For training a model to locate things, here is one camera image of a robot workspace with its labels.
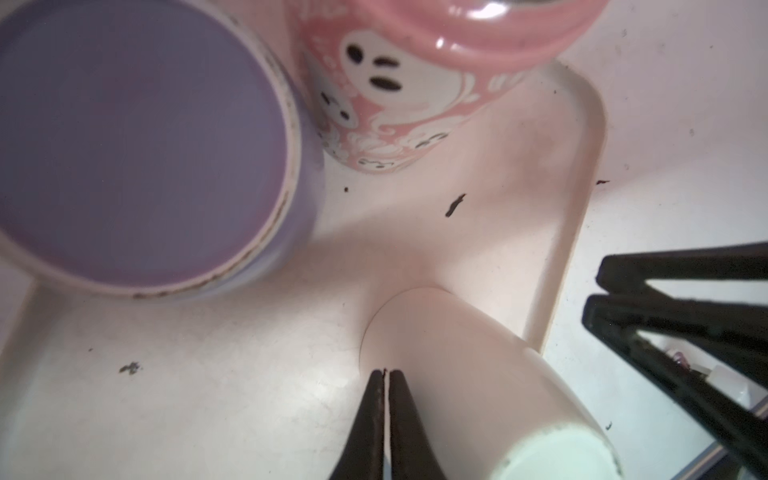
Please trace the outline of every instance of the mug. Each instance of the mug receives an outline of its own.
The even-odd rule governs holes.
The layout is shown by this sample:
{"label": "mug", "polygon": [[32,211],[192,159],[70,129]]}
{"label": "mug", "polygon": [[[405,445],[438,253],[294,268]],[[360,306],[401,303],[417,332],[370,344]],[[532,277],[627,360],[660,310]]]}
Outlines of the mug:
{"label": "mug", "polygon": [[573,392],[504,326],[443,290],[392,298],[360,375],[400,369],[447,478],[618,480],[611,444]]}
{"label": "mug", "polygon": [[386,173],[565,50],[606,3],[287,0],[286,15],[326,151]]}
{"label": "mug", "polygon": [[323,201],[315,127],[267,47],[204,0],[0,11],[0,252],[134,300],[261,278]]}

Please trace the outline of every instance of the white tray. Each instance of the white tray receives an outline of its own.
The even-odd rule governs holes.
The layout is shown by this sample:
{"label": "white tray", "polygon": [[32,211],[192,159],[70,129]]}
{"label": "white tray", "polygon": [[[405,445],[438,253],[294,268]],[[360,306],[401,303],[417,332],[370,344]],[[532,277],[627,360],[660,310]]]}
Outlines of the white tray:
{"label": "white tray", "polygon": [[604,134],[552,64],[403,172],[328,160],[311,244],[266,281],[140,306],[39,288],[0,357],[0,478],[326,478],[396,293],[440,286],[541,346]]}

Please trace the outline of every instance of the pink cup with ghost pattern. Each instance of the pink cup with ghost pattern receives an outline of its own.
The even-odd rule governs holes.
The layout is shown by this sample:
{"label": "pink cup with ghost pattern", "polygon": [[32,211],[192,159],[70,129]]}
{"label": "pink cup with ghost pattern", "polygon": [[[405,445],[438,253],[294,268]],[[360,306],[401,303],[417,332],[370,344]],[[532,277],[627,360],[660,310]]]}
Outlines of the pink cup with ghost pattern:
{"label": "pink cup with ghost pattern", "polygon": [[326,151],[389,173],[565,50],[606,3],[286,0],[286,14]]}

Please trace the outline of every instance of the purple mug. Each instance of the purple mug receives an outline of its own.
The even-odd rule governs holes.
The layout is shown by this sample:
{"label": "purple mug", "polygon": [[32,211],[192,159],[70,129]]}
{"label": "purple mug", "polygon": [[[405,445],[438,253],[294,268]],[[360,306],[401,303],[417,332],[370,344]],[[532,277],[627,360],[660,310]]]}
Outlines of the purple mug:
{"label": "purple mug", "polygon": [[129,299],[219,292],[309,238],[315,127],[277,60],[204,0],[0,7],[0,252]]}

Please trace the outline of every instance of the white cup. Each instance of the white cup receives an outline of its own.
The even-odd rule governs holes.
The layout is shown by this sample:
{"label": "white cup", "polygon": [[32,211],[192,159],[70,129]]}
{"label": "white cup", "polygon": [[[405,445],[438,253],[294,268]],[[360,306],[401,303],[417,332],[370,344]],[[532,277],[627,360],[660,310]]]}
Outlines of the white cup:
{"label": "white cup", "polygon": [[400,369],[451,480],[616,480],[611,444],[520,338],[435,288],[395,296],[360,349],[364,377]]}

